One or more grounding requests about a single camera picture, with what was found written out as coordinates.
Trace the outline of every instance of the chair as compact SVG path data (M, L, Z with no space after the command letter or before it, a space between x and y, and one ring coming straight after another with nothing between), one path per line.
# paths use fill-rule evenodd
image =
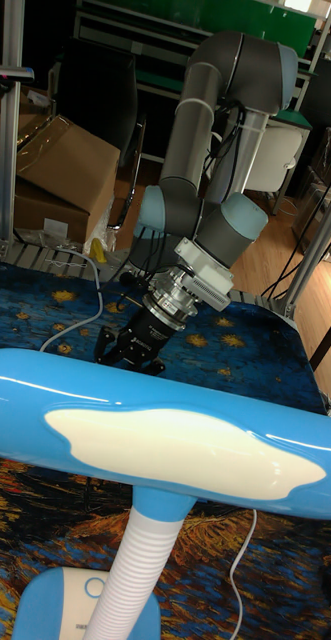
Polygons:
M117 49L71 38L60 66L56 113L120 150L119 167L132 161L130 188L119 218L131 205L141 160L145 118L138 117L135 59Z
M222 136L212 132L211 144L218 144ZM262 136L253 165L249 172L245 189L275 193L279 191L289 169L296 165L296 153L302 141L298 129L267 126Z

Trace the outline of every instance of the metal pole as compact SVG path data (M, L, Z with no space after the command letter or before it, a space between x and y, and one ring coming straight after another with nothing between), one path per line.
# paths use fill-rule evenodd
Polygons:
M298 268L287 294L278 303L278 312L288 318L295 313L298 298L306 287L315 267L331 240L331 202L319 225L313 241L309 245L305 257Z
M25 0L5 0L3 65L20 67L22 62ZM1 100L0 118L0 260L5 260L13 238L16 150L20 83Z

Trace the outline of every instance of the lamp base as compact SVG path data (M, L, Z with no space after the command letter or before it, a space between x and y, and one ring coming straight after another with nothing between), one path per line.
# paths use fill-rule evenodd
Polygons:
M21 596L12 640L82 640L108 575L69 567L39 574ZM152 594L128 640L160 640L160 619Z

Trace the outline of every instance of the floor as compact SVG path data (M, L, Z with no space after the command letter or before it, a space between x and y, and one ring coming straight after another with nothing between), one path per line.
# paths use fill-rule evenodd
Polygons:
M143 161L139 173L137 192L124 227L118 232L117 248L130 246L132 229L138 216L144 189L147 184L157 184L161 166ZM116 196L118 205L127 193L125 176L117 181ZM262 206L269 211L269 204L262 200ZM283 211L276 217L269 217L269 224L257 242L251 245L232 268L234 287L252 294L261 294L276 280L290 256L295 239L291 231L293 215L296 213L291 202L284 201ZM295 255L291 266L302 259L300 251ZM282 282L275 294L281 293L289 284L290 278ZM295 320L310 358L317 345L331 325L331 263L323 261L314 271L302 297L299 300ZM322 391L331 397L331 350L318 367L315 377Z

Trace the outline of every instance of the white cable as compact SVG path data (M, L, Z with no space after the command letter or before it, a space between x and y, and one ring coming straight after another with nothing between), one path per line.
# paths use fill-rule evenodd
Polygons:
M94 270L96 291L97 291L98 298L99 298L99 311L94 316L92 316L91 318L87 318L86 320L81 320L81 322L76 322L76 324L71 325L71 327L68 327L67 329L63 329L63 331L59 331L59 333L56 333L54 336L52 336L51 338L46 340L46 342L44 342L44 344L40 348L40 351L45 351L45 349L47 349L49 344L54 342L54 340L57 340L58 338L61 338L66 333L69 333L69 331L73 331L73 329L78 329L79 327L83 327L84 324L89 324L89 322L94 322L94 320L97 320L101 316L101 314L102 314L102 312L104 310L103 297L102 297L102 293L100 291L99 274L98 274L98 271L97 271L95 263L91 260L91 258L88 258L87 256L82 255L78 251L72 251L72 249L61 249L61 251L63 251L64 253L71 253L74 256L79 256L80 258L82 258L83 260L87 260L89 262L89 264L91 264L91 266L92 266L92 268Z
M66 266L68 268L70 268L70 267L77 267L77 268L86 267L86 262L84 264L78 264L77 262L70 262L70 263L69 262L64 262L64 261L61 262L60 260L50 260L50 259L48 260L47 258L46 258L45 262L50 262L50 264L53 264L55 267L66 267Z
M232 586L232 588L233 588L233 590L234 590L234 593L235 593L235 595L236 595L237 601L238 601L238 603L239 603L239 618L238 618L237 625L236 625L236 627L235 627L235 631L234 631L234 633L232 634L232 636L231 636L230 640L235 640L235 638L236 638L237 634L239 633L239 631L240 631L240 627L241 627L241 625L242 625L242 619L243 619L243 613L244 613L243 603L242 603L242 600L241 600L240 594L239 594L239 592L238 592L238 590L237 590L237 587L236 587L236 584L235 584L235 581L234 581L234 573L235 573L235 571L236 571L236 567L238 566L238 564L239 564L239 562L240 562L241 558L243 557L243 555L244 555L244 553L245 553L246 549L248 548L249 542L250 542L250 540L251 540L251 538L252 538L252 535L253 535L253 533L254 533L254 531L255 531L256 522L257 522L257 512L255 511L255 509L253 509L253 521L252 521L252 525L251 525L251 527L250 527L250 531L249 531L249 533L247 534L247 536L246 536L246 538L245 538L245 541L244 541L244 544L243 544L243 546L241 547L241 549L240 549L240 551L239 551L238 555L236 556L236 558L235 558L235 560L234 560L234 562L233 562L233 564L232 564L232 566L231 566L231 569L230 569L230 582L231 582L231 586Z
M286 213L286 215L288 215L288 216L296 216L296 215L297 215L297 206L296 206L295 202L293 202L293 201L292 201L292 200L290 200L289 198L283 198L283 199L282 199L282 201L283 201L283 200L284 200L285 202L289 202L290 204L292 204L292 206L293 206L293 207L294 207L294 209L296 210L296 213L290 213L290 211L285 211L285 209L280 209L280 208L278 209L278 211L282 211L282 213Z

